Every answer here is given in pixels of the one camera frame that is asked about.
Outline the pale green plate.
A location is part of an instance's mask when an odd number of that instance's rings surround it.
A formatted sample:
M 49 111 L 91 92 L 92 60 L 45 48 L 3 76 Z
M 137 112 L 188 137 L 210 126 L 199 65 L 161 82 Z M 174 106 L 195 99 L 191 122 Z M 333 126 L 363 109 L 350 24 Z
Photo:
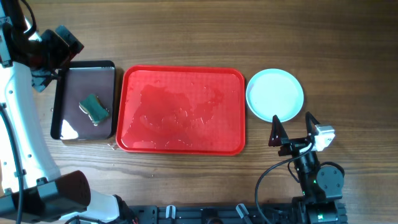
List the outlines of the pale green plate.
M 281 122 L 293 119 L 304 104 L 304 91 L 299 81 L 289 72 L 269 68 L 256 73 L 246 87 L 246 103 L 259 119 Z

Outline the green yellow sponge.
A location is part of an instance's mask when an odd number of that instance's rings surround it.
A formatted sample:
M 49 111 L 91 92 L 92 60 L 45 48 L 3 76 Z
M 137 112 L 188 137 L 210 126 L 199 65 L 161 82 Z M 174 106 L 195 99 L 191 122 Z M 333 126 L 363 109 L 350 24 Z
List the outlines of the green yellow sponge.
M 109 117 L 109 111 L 103 107 L 99 98 L 94 94 L 90 94 L 84 100 L 80 101 L 79 107 L 82 112 L 88 115 L 95 126 Z

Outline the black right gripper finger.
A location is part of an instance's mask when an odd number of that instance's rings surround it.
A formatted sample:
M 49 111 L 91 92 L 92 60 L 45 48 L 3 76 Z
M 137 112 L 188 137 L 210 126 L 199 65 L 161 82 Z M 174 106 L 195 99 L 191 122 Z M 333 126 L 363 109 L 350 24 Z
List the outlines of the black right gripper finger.
M 289 143 L 289 137 L 277 115 L 272 117 L 272 130 L 268 145 L 271 147 L 283 146 Z
M 316 125 L 320 124 L 320 122 L 311 114 L 311 112 L 305 113 L 305 124 L 307 130 L 307 137 L 310 138 L 316 134 L 315 128 Z

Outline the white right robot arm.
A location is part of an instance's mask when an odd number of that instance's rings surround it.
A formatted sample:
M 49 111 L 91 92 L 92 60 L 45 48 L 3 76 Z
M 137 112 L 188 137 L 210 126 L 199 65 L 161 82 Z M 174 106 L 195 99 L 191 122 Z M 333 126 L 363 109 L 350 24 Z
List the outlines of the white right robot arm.
M 300 184 L 302 196 L 292 199 L 299 223 L 347 223 L 345 205 L 339 203 L 343 197 L 344 169 L 334 162 L 320 162 L 317 153 L 326 149 L 335 138 L 330 125 L 320 124 L 315 117 L 305 114 L 307 135 L 289 138 L 278 118 L 272 118 L 269 145 L 279 147 L 279 156 L 289 156 L 288 165 L 293 164 L 295 179 Z

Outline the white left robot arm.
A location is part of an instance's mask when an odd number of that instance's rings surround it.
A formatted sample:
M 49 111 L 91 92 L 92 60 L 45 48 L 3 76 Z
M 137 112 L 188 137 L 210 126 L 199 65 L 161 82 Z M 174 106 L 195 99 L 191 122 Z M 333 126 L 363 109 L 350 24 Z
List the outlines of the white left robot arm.
M 90 189 L 80 171 L 61 174 L 45 143 L 33 92 L 44 89 L 83 50 L 64 26 L 35 39 L 26 1 L 1 2 L 1 217 L 16 223 L 129 223 L 116 195 Z

